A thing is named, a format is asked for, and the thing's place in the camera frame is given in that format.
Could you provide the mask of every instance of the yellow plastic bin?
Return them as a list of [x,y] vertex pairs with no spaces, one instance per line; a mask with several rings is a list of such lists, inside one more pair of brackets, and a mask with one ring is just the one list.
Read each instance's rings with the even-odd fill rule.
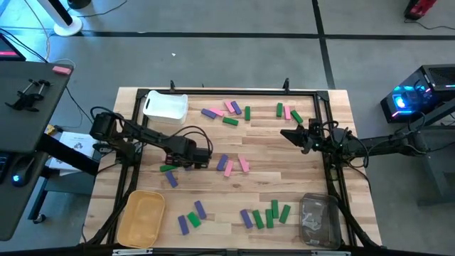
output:
[[119,244],[139,249],[150,248],[158,237],[164,206],[164,197],[159,193],[131,193],[117,232]]

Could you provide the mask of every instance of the wooden tabletop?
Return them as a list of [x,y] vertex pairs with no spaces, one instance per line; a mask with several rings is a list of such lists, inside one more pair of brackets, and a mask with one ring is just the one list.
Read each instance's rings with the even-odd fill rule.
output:
[[[119,88],[114,111],[131,118],[137,89]],[[348,93],[345,90],[328,92],[333,119],[340,122],[340,127],[349,127],[355,134]],[[239,120],[235,127],[222,123],[219,117],[213,120],[200,113],[201,109],[209,107],[225,110],[223,100],[235,100],[242,109],[251,106],[251,121],[245,121],[243,114],[237,116],[225,111],[229,117]],[[153,247],[314,248],[299,239],[299,200],[305,193],[327,194],[322,155],[320,152],[303,155],[299,148],[279,133],[280,129],[294,129],[297,123],[276,117],[277,103],[282,102],[295,109],[307,127],[308,118],[315,117],[313,100],[305,96],[189,95],[188,101],[189,111],[184,126],[198,125],[205,130],[213,142],[213,157],[207,169],[185,171],[179,168],[175,171],[178,186],[172,188],[159,171],[164,164],[164,152],[153,146],[144,148],[137,189],[158,192],[166,201],[159,237]],[[142,113],[139,114],[138,123],[141,123],[141,119]],[[181,126],[149,122],[149,128],[171,134]],[[203,137],[192,135],[190,138],[198,146],[206,147]],[[235,162],[229,178],[224,177],[222,171],[216,171],[222,154],[227,154]],[[242,172],[238,154],[250,163],[249,173]],[[106,156],[100,168],[113,161],[114,154]],[[121,166],[112,167],[96,178],[85,220],[84,233],[87,239],[96,233],[112,212],[120,169]],[[380,244],[367,181],[350,169],[345,169],[344,174],[352,214],[373,241]],[[258,230],[254,226],[247,230],[239,212],[247,209],[252,218],[251,212],[259,210],[265,220],[265,209],[271,208],[272,199],[279,201],[280,210],[284,204],[291,206],[287,223],[275,221],[273,229]],[[198,228],[188,223],[190,233],[183,236],[177,217],[196,211],[194,202],[198,200],[202,202],[208,217],[202,220]],[[340,217],[342,236],[348,242],[346,224],[341,214]]]

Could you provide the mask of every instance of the white plastic container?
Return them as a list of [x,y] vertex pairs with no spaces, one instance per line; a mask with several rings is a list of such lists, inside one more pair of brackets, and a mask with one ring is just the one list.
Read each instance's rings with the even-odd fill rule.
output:
[[152,90],[142,112],[154,122],[183,124],[188,113],[188,96],[163,95]]

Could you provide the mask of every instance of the pink block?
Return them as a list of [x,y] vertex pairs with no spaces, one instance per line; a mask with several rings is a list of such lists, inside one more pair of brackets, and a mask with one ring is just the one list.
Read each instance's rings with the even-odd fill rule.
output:
[[225,115],[225,113],[223,113],[223,111],[219,110],[219,109],[215,109],[215,108],[212,108],[212,109],[209,109],[211,112],[219,115],[220,117],[222,117],[223,115]]
[[232,105],[230,104],[229,100],[225,101],[225,105],[227,107],[227,110],[229,110],[230,113],[233,113],[235,111],[234,108],[232,107]]
[[234,161],[227,160],[226,169],[225,169],[225,176],[229,177],[230,172],[232,171],[232,166],[234,165]]
[[242,166],[243,172],[250,171],[250,165],[247,163],[245,158],[243,156],[240,156],[240,155],[238,156],[238,158],[239,158],[239,161],[240,161],[240,165]]
[[284,106],[284,118],[286,120],[291,119],[291,110],[289,109],[289,106]]
[[71,69],[69,69],[69,68],[63,68],[63,67],[59,67],[59,66],[55,66],[55,67],[52,69],[52,71],[55,72],[55,73],[64,74],[64,75],[69,75],[69,74],[71,74]]

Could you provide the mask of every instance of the concrete floor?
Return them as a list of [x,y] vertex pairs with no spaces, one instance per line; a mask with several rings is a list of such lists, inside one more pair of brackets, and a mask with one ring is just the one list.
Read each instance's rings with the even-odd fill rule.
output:
[[[79,12],[103,12],[122,2],[92,1]],[[455,35],[447,29],[428,31],[404,24],[402,12],[408,0],[318,2],[326,34]],[[47,14],[36,2],[31,4],[44,26],[51,28]],[[454,1],[439,0],[421,22],[455,27],[454,8]],[[311,0],[130,0],[116,11],[83,21],[85,30],[110,32],[317,33]],[[46,38],[40,30],[30,29],[40,26],[22,1],[9,2],[0,26],[15,31],[44,55]],[[132,35],[51,37],[50,60],[69,58],[77,64],[69,88],[86,110],[95,105],[112,107],[118,87],[167,86],[170,79],[181,87],[202,83],[206,87],[279,87],[290,78],[292,88],[328,88],[318,39]],[[335,86],[349,92],[359,137],[392,132],[395,127],[385,122],[379,101],[420,65],[453,63],[453,45],[453,41],[327,40]],[[65,94],[51,123],[74,126],[79,118]],[[81,127],[70,130],[87,133],[89,128],[84,119]],[[417,207],[416,201],[432,191],[419,159],[389,155],[370,162],[367,173],[383,244],[453,255],[455,206]],[[49,219],[34,225],[23,216],[13,239],[0,242],[0,251],[77,244],[88,202],[87,196],[51,193],[42,210]]]

